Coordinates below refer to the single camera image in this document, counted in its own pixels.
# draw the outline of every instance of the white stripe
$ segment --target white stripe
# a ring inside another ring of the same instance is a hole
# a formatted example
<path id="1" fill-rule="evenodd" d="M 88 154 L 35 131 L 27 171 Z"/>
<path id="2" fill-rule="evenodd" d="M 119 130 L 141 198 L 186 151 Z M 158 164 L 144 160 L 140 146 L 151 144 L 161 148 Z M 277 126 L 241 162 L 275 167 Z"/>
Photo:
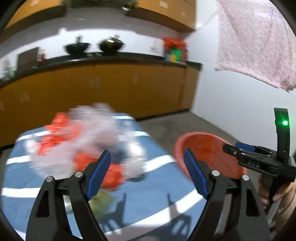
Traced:
<path id="1" fill-rule="evenodd" d="M 135 137 L 150 136 L 147 132 L 144 132 L 144 131 L 134 131 L 133 134 Z"/>
<path id="2" fill-rule="evenodd" d="M 10 163 L 15 163 L 12 161 L 26 162 L 29 161 L 29 156 L 20 156 L 8 159 Z M 165 164 L 175 162 L 175 159 L 170 155 L 159 156 L 150 161 L 145 162 L 144 172 L 154 171 Z M 2 188 L 2 196 L 14 197 L 14 198 L 36 198 L 40 188 Z"/>
<path id="3" fill-rule="evenodd" d="M 150 161 L 145 162 L 144 172 L 151 172 L 164 166 L 165 164 L 175 162 L 175 159 L 170 155 L 159 156 Z"/>
<path id="4" fill-rule="evenodd" d="M 15 231 L 18 233 L 18 235 L 20 235 L 20 237 L 23 239 L 23 240 L 26 240 L 26 233 L 24 232 L 21 232 L 21 231 L 18 231 L 15 229 Z"/>
<path id="5" fill-rule="evenodd" d="M 127 241 L 137 238 L 170 222 L 172 219 L 186 212 L 202 200 L 202 198 L 203 197 L 199 195 L 196 190 L 193 190 L 188 195 L 162 211 L 124 228 L 106 232 L 105 235 L 107 236 L 108 241 Z"/>
<path id="6" fill-rule="evenodd" d="M 34 133 L 34 134 L 30 134 L 30 135 L 25 135 L 25 136 L 19 137 L 19 138 L 17 138 L 16 142 L 17 141 L 21 141 L 21 140 L 25 140 L 25 139 L 29 139 L 33 135 L 34 136 L 37 136 L 37 137 L 40 137 L 40 136 L 45 136 L 45 135 L 48 135 L 48 134 L 50 134 L 50 131 L 41 131 L 41 132 L 37 132 L 37 133 Z"/>
<path id="7" fill-rule="evenodd" d="M 134 118 L 129 116 L 129 115 L 115 115 L 115 116 L 113 116 L 113 119 L 117 119 L 117 120 L 134 120 Z"/>
<path id="8" fill-rule="evenodd" d="M 14 198 L 36 198 L 40 188 L 2 188 L 1 195 Z"/>
<path id="9" fill-rule="evenodd" d="M 6 165 L 8 164 L 12 164 L 12 163 L 23 163 L 23 162 L 28 162 L 30 161 L 31 158 L 29 155 L 27 156 L 19 156 L 19 157 L 13 157 L 13 158 L 9 158 L 6 161 Z"/>

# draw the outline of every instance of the black countertop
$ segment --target black countertop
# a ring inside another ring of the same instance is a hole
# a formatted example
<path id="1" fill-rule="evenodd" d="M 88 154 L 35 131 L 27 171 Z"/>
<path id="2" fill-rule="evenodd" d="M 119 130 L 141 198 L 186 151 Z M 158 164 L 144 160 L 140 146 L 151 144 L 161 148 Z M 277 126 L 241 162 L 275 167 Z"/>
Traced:
<path id="1" fill-rule="evenodd" d="M 24 71 L 16 71 L 15 75 L 11 77 L 9 80 L 0 79 L 0 88 L 17 81 L 23 77 L 30 76 L 33 74 L 37 74 L 42 71 L 52 70 L 57 67 L 63 67 L 72 65 L 74 63 L 147 63 L 147 64 L 164 64 L 170 66 L 176 66 L 180 68 L 194 68 L 197 70 L 201 70 L 202 64 L 189 62 L 186 64 L 180 63 L 171 63 L 164 60 L 163 57 L 148 55 L 148 54 L 138 54 L 138 53 L 123 53 L 118 52 L 115 56 L 104 56 L 103 53 L 95 52 L 95 53 L 86 53 L 83 58 L 74 58 L 70 55 L 60 56 L 56 58 L 47 59 L 45 64 L 37 67 L 31 68 Z"/>

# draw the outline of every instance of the human hand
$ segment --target human hand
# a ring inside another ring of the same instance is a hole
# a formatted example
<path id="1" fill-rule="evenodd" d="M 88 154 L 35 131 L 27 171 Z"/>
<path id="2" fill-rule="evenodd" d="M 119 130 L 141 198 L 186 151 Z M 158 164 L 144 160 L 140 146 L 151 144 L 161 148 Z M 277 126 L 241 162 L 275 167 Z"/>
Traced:
<path id="1" fill-rule="evenodd" d="M 258 194 L 261 198 L 262 204 L 267 206 L 269 205 L 269 200 L 268 200 L 269 190 L 262 183 L 262 175 L 260 175 L 258 182 L 259 182 Z M 284 211 L 290 205 L 290 203 L 294 198 L 295 191 L 296 191 L 296 182 L 285 183 L 278 189 L 278 191 L 272 198 L 274 202 L 282 198 L 279 208 L 276 212 L 276 215 Z"/>

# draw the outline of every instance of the blue gripper pad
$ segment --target blue gripper pad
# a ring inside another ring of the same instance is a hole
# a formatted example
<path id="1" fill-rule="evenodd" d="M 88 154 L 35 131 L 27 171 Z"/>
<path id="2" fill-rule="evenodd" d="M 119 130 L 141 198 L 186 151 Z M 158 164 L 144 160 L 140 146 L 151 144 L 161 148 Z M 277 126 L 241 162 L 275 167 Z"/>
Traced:
<path id="1" fill-rule="evenodd" d="M 207 179 L 200 170 L 195 158 L 188 150 L 184 151 L 183 161 L 192 179 L 195 189 L 200 195 L 203 196 L 203 198 L 207 199 L 209 196 L 207 189 Z"/>
<path id="2" fill-rule="evenodd" d="M 248 144 L 245 144 L 245 143 L 242 143 L 242 142 L 237 142 L 235 144 L 235 147 L 243 149 L 245 151 L 255 152 L 255 147 L 253 147 L 251 145 L 248 145 Z"/>
<path id="3" fill-rule="evenodd" d="M 107 151 L 88 181 L 88 189 L 85 193 L 85 197 L 88 200 L 97 195 L 110 165 L 111 153 Z"/>

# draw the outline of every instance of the black bowl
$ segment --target black bowl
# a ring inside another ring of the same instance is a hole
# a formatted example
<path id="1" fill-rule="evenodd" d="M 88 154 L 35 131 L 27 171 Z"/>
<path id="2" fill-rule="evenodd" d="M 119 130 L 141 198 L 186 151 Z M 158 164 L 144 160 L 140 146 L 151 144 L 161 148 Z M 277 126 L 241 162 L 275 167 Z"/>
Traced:
<path id="1" fill-rule="evenodd" d="M 103 41 L 99 44 L 100 50 L 102 50 L 107 55 L 114 55 L 118 50 L 124 45 L 123 42 L 113 42 Z"/>
<path id="2" fill-rule="evenodd" d="M 88 49 L 90 43 L 77 43 L 77 44 L 69 44 L 65 46 L 65 49 L 68 54 L 75 57 L 84 56 L 84 51 Z"/>

